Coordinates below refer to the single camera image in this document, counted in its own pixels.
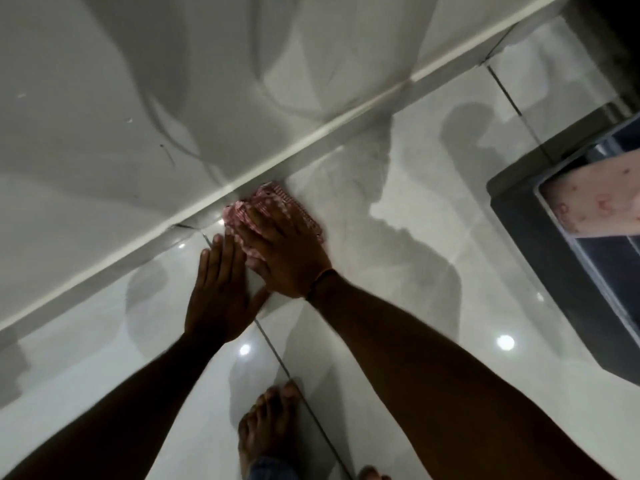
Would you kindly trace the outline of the person's right hand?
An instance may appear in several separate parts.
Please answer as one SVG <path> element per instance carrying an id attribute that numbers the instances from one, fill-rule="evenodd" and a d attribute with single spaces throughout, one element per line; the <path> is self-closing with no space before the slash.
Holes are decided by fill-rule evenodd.
<path id="1" fill-rule="evenodd" d="M 289 298 L 305 298 L 311 282 L 324 269 L 333 268 L 332 263 L 299 208 L 286 207 L 283 211 L 277 203 L 267 201 L 266 209 L 264 214 L 247 206 L 251 225 L 240 223 L 236 231 L 242 242 L 268 263 L 273 274 L 268 290 Z"/>

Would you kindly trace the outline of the dark thread wristband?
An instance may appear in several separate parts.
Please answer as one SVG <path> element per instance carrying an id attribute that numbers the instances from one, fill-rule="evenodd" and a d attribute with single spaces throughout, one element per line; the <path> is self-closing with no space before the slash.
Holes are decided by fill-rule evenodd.
<path id="1" fill-rule="evenodd" d="M 305 300 L 306 301 L 311 301 L 314 293 L 316 291 L 316 288 L 318 287 L 318 285 L 320 283 L 322 283 L 322 281 L 324 281 L 327 277 L 332 277 L 337 275 L 338 273 L 336 272 L 336 270 L 334 268 L 327 268 L 324 269 L 322 272 L 320 272 L 315 279 L 311 282 L 309 289 L 308 289 L 308 293 L 305 295 Z"/>

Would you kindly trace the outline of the blue jeans trouser cuff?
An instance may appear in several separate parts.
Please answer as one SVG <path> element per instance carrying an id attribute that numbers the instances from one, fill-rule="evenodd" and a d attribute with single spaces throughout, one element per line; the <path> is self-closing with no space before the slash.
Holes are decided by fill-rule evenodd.
<path id="1" fill-rule="evenodd" d="M 290 464 L 276 458 L 261 457 L 252 464 L 246 480 L 299 480 Z"/>

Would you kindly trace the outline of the person's left hand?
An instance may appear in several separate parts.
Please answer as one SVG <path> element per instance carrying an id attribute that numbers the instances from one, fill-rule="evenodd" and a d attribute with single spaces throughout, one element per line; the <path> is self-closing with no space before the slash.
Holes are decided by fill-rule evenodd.
<path id="1" fill-rule="evenodd" d="M 255 293 L 251 294 L 249 289 L 246 254 L 236 240 L 234 276 L 228 286 L 221 289 L 221 252 L 224 235 L 215 235 L 208 248 L 210 252 L 207 281 L 200 293 L 197 293 L 196 274 L 184 326 L 185 336 L 217 345 L 237 339 L 254 321 L 249 320 L 248 304 Z"/>

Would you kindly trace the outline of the person's left forearm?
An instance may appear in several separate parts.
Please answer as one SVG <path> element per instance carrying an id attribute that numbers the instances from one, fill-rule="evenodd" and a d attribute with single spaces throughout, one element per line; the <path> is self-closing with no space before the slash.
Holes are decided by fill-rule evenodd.
<path id="1" fill-rule="evenodd" d="M 3 480 L 145 480 L 185 401 L 224 342 L 219 333 L 185 332 Z"/>

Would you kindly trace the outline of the person's right forearm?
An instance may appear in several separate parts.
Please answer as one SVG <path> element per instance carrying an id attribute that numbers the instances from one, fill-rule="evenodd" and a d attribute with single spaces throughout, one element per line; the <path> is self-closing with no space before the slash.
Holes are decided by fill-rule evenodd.
<path id="1" fill-rule="evenodd" d="M 309 303 L 433 480 L 615 480 L 526 395 L 406 311 L 339 274 Z"/>

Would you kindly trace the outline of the pink patterned mattress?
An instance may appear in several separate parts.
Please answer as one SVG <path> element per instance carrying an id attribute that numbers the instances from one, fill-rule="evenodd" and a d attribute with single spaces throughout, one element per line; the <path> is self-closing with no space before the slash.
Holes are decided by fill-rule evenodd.
<path id="1" fill-rule="evenodd" d="M 574 238 L 640 235 L 640 149 L 555 177 L 540 193 Z"/>

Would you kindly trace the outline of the white skirting board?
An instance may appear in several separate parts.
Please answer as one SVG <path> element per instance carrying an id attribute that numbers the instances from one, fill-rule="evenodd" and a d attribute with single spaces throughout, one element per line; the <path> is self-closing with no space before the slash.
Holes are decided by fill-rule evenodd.
<path id="1" fill-rule="evenodd" d="M 0 330 L 556 0 L 0 0 Z"/>

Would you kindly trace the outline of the person's left foot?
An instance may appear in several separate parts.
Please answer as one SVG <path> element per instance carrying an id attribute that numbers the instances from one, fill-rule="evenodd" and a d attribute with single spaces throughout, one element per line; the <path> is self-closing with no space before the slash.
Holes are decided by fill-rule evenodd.
<path id="1" fill-rule="evenodd" d="M 301 393 L 293 379 L 269 387 L 238 425 L 238 453 L 241 479 L 261 457 L 282 460 L 301 475 L 299 405 Z"/>

